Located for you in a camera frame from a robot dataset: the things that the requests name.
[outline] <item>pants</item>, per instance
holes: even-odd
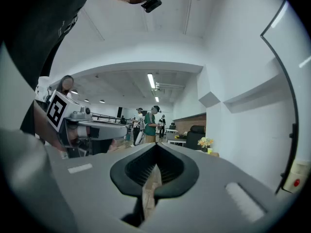
[[[165,128],[164,128],[164,126],[162,126],[160,129],[160,133],[159,133],[160,137],[164,137],[164,131],[165,131]]]
[[[146,143],[156,142],[156,136],[155,135],[145,135],[145,136],[146,136]]]
[[[138,127],[136,127],[136,128],[133,129],[134,145],[135,145],[137,136],[138,136],[138,134],[139,134],[139,131],[140,131],[140,128],[138,128]]]

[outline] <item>person in green shirt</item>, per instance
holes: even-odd
[[[156,124],[155,114],[160,111],[159,106],[155,105],[151,108],[151,111],[148,112],[145,116],[145,136],[146,136],[146,143],[156,142],[156,128],[160,127],[161,125]]]

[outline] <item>person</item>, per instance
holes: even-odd
[[[143,115],[142,115],[143,109],[139,108],[137,110],[138,110],[138,118],[137,118],[137,120],[136,120],[136,118],[133,120],[133,122],[134,122],[134,125],[133,125],[134,143],[131,145],[131,147],[135,146],[135,142],[136,142],[137,136],[138,136],[139,131],[140,131],[140,123],[143,119]]]
[[[155,115],[160,111],[159,106],[155,105],[151,108],[151,111],[148,112],[145,116],[145,136],[146,143],[156,142],[156,128],[160,127],[161,124],[156,124]]]
[[[124,116],[121,116],[120,124],[126,125],[126,120]]]
[[[70,90],[73,87],[73,83],[74,83],[73,77],[71,77],[70,75],[64,76],[58,83],[56,90],[53,91],[49,99],[49,103],[52,101],[52,98],[54,97],[54,94],[56,91],[60,92],[61,94],[71,99],[72,96],[71,96]]]
[[[159,137],[162,138],[164,137],[164,131],[165,131],[165,115],[162,116],[162,118],[159,120],[160,123],[162,123],[162,127],[160,129]]]
[[[4,11],[3,36],[5,51],[15,67],[35,91],[39,76],[49,76],[52,62],[64,37],[78,19],[78,12],[86,0],[16,0],[19,4]],[[130,4],[147,0],[122,0]],[[49,125],[45,112],[33,101],[21,130],[40,137],[59,150],[65,151],[58,136]],[[69,139],[78,137],[70,130]]]

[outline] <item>railing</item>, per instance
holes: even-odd
[[[121,118],[119,118],[119,117],[106,116],[106,115],[101,115],[101,114],[97,114],[97,113],[91,113],[91,114],[92,114],[92,117],[94,120],[114,122],[114,123],[120,123],[121,122]],[[125,119],[125,121],[126,121],[126,124],[131,124],[130,119]]]

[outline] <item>ceiling light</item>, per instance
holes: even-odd
[[[152,88],[152,89],[155,89],[156,86],[155,86],[154,77],[153,77],[152,73],[148,73],[148,79],[149,79],[151,88]]]

